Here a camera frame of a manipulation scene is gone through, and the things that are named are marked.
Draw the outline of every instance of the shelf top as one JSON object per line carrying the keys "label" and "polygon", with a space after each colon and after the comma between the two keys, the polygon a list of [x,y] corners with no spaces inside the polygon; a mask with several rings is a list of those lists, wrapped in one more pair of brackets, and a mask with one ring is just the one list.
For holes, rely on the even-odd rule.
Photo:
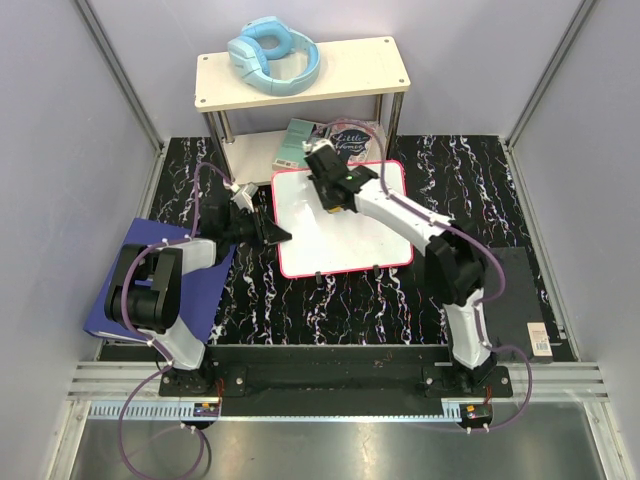
{"label": "shelf top", "polygon": [[[318,43],[320,74],[307,90],[274,97],[242,82],[227,52],[198,56],[195,106],[201,112],[406,92],[411,86],[393,37]],[[270,62],[273,76],[290,78],[304,70],[306,56],[293,54]]]}

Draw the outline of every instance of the metal floor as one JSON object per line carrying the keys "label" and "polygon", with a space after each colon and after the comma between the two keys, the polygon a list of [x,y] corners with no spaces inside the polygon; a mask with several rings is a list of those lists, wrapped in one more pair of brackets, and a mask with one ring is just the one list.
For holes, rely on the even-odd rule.
{"label": "metal floor", "polygon": [[[497,420],[515,406],[496,405]],[[133,451],[167,422],[129,421]],[[72,479],[132,478],[119,460],[115,421],[87,422]],[[468,437],[397,423],[219,422],[205,430],[211,444],[194,479],[604,479],[579,404],[533,404],[514,426]],[[145,474],[174,478],[195,460],[197,440],[171,432],[132,463]]]}

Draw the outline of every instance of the shelf leg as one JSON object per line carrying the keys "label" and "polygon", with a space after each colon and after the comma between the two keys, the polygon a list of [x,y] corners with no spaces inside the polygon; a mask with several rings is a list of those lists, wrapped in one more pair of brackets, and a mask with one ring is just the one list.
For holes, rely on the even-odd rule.
{"label": "shelf leg", "polygon": [[396,141],[396,135],[398,134],[398,122],[400,121],[400,111],[402,110],[402,100],[404,99],[404,92],[398,92],[393,94],[393,103],[391,104],[391,119],[389,120],[389,133],[387,134],[387,158],[391,153],[391,147]]}
{"label": "shelf leg", "polygon": [[229,118],[227,117],[227,112],[224,110],[218,112],[218,120],[220,120],[220,125],[222,125],[222,133],[224,134],[224,143],[231,144],[236,141],[236,138],[233,136],[233,132],[231,132],[231,125],[229,125]]}
{"label": "shelf leg", "polygon": [[384,95],[381,93],[380,95],[376,95],[376,106],[374,107],[374,120],[378,122],[378,124],[382,121],[382,100],[384,99]]}
{"label": "shelf leg", "polygon": [[211,135],[211,141],[213,142],[213,147],[218,152],[218,155],[212,155],[212,163],[222,170],[231,181],[235,181],[235,177],[233,176],[233,172],[231,171],[231,167],[229,166],[229,160],[227,159],[227,154],[224,151],[224,146],[222,145],[222,141],[220,140],[220,135],[218,135],[218,127],[216,125],[216,119],[213,116],[213,113],[207,112],[202,114],[204,116],[205,122],[209,127],[209,134]]}

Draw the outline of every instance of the whiteboard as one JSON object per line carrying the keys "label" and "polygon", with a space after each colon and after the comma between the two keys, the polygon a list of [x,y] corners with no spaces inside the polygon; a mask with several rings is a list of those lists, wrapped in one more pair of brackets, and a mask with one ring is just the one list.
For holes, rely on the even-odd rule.
{"label": "whiteboard", "polygon": [[[380,163],[366,166],[380,173]],[[404,169],[386,162],[387,184],[406,193]],[[271,179],[276,223],[292,240],[278,245],[280,271],[286,278],[328,275],[408,265],[413,248],[408,240],[369,217],[351,211],[334,214],[320,204],[310,171],[284,170]]]}

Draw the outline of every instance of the blue folder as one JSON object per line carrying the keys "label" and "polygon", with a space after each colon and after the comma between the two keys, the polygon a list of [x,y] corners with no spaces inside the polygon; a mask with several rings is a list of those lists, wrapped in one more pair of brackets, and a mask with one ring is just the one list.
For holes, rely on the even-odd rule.
{"label": "blue folder", "polygon": [[[126,243],[152,244],[162,241],[163,238],[182,238],[188,233],[189,231],[185,228],[136,218],[127,232],[123,245]],[[180,316],[191,333],[204,343],[209,340],[234,253],[235,247],[232,247],[220,265],[196,270],[182,277]],[[142,342],[144,339],[141,336],[109,320],[104,314],[104,302],[115,265],[114,260],[98,298],[91,308],[89,318],[84,324],[84,330],[96,337]]]}

